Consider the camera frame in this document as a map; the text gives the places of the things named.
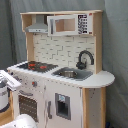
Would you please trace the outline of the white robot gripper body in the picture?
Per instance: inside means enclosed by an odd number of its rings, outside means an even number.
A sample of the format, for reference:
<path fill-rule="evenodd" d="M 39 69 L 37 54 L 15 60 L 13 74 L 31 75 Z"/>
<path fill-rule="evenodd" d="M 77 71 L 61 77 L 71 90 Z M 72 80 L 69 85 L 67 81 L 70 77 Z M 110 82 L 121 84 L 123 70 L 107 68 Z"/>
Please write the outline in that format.
<path fill-rule="evenodd" d="M 9 97 L 6 83 L 6 78 L 0 76 L 0 113 L 5 112 L 9 108 Z"/>

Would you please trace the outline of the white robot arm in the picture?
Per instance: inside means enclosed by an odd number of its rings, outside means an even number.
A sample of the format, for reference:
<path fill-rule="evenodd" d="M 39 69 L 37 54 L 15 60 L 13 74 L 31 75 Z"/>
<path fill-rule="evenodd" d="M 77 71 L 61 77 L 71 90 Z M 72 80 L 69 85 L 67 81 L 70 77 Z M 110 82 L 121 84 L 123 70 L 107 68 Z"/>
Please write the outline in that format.
<path fill-rule="evenodd" d="M 0 113 L 9 108 L 8 91 L 15 91 L 21 86 L 21 83 L 9 75 L 4 70 L 0 70 Z M 27 115 L 21 114 L 12 122 L 0 126 L 0 128 L 37 128 L 34 119 Z"/>

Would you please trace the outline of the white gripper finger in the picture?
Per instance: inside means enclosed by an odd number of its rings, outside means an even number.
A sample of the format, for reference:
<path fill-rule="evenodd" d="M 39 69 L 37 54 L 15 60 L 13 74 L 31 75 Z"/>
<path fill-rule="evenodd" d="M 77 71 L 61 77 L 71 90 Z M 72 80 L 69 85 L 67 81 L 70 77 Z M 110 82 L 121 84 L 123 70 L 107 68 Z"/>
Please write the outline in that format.
<path fill-rule="evenodd" d="M 21 86 L 21 83 L 19 81 L 17 81 L 4 70 L 0 70 L 0 82 L 4 82 L 5 85 L 12 91 L 15 91 Z"/>

